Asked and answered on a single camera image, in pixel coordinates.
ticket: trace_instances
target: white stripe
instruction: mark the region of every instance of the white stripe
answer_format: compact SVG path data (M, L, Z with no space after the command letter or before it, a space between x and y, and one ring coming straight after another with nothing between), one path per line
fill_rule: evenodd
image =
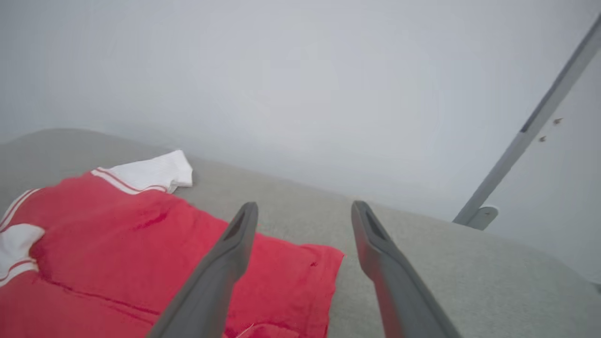
M140 192L144 192L146 190L158 190L161 192L165 192L165 188L160 187L160 186L150 186L142 191L137 191L134 190L132 188L129 188L126 185L123 185L121 182L115 180L111 175L105 174L101 171L98 171L96 169L92 170L92 175L100 177L101 179L104 179L105 181L109 182L112 186L114 186L115 188L125 192L126 194L130 194L130 195L137 195Z
M39 189L33 189L33 190L27 190L25 191L24 194L22 194L21 196L19 196L11 205L10 207L8 207L8 210L6 210L6 212L4 213L4 216L2 217L2 219L4 219L4 217L6 217L6 219L4 220L4 222L2 222L2 224L0 225L0 231L4 230L4 228L8 225L8 223L10 222L10 220L13 219L14 213L17 211L17 209L23 204L23 202L31 195L33 195L36 191L38 191Z
M23 263L23 264L17 266L16 268L12 269L8 273L8 276L6 277L6 279L4 279L3 281L0 281L0 286L6 285L6 283L8 283L11 279L15 278L18 274L22 274L23 272L29 271L29 270L38 271L37 265L35 263L28 262L28 263Z

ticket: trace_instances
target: red garment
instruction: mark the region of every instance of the red garment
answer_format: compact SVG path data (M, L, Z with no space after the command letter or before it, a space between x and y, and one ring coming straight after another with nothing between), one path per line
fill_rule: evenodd
M126 194L92 173L30 194L8 226L20 223L45 230L30 251L39 273L0 287L0 337L143 336L227 227L181 198ZM257 233L225 335L325 337L342 257Z

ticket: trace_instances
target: red stripe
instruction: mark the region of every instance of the red stripe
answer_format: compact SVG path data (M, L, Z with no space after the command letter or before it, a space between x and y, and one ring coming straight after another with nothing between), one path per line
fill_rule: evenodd
M25 195L21 196L21 198L19 198L17 200L17 202L13 205L12 208L10 208L10 210L6 213L6 216L2 219L2 222L0 222L0 224L3 224L4 222L6 222L6 220L8 219L8 217L10 216L10 214L13 213L13 210L16 210L16 208L18 207L19 203L21 203L21 201L23 201L24 199L26 199L29 195L31 195L34 191L33 190L29 190Z
M22 261L20 261L20 262L17 262L17 263L15 263L15 264L13 264L13 266L11 266L11 267L10 267L10 269L8 269L8 272L6 273L6 276L4 276L4 277L0 278L0 281L4 281L6 278L8 278L8 276L10 275L10 271L11 271L12 269L16 268L16 267L17 267L17 266L19 266L19 265L23 265L23 264L25 264L25 263L33 263L33 260L31 260L31 259L26 259L26 260L22 260Z
M165 190L165 192L167 192L167 188L166 188L166 187L164 187L164 186L162 186L162 185L158 185L158 184L155 184L155 185L149 185L149 186L147 186L146 188L144 188L143 190L136 189L136 188L134 188L134 187L130 186L129 184L127 184L127 183L123 182L123 181L122 181L121 179L119 179L117 176L113 175L112 173L110 173L110 172L108 172L108 171L106 171L106 170L104 170L104 169L102 169L102 168L96 168L96 170L98 170L99 172L101 172L101 173L103 173L103 174L107 174L108 176L111 176L111 177L112 177L113 179L115 179L117 182L119 182L119 183L123 184L124 186L126 186L126 187L128 187L128 188L130 188L131 190L134 190L134 191L142 192L142 191L144 191L144 190L146 190L146 189L148 189L148 188L151 188L151 187L153 187L153 186L156 186L156 187L158 187L158 188L161 188L161 189Z

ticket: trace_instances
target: white wall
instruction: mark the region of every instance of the white wall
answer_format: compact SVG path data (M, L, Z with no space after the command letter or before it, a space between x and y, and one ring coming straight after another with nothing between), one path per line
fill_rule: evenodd
M89 128L446 220L598 0L0 4L0 141Z
M563 118L560 124L552 120ZM539 248L601 284L601 54L486 204L487 232Z

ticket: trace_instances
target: clothing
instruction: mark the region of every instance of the clothing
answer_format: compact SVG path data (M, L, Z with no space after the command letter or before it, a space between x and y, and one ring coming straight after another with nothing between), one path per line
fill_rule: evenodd
M15 323L45 319L62 295L63 312L53 313L57 327L72 321L70 312L87 321L89 309L109 324L81 325L83 331L60 336L145 334L227 227L168 193L192 183L182 152L157 159L98 168L17 202L4 232L17 224L44 231L30 251L39 272L13 276L0 287L0 316L10 313ZM257 233L248 270L233 290L225 335L325 337L342 257L331 247ZM19 297L35 299L15 308ZM18 333L3 330L0 336Z

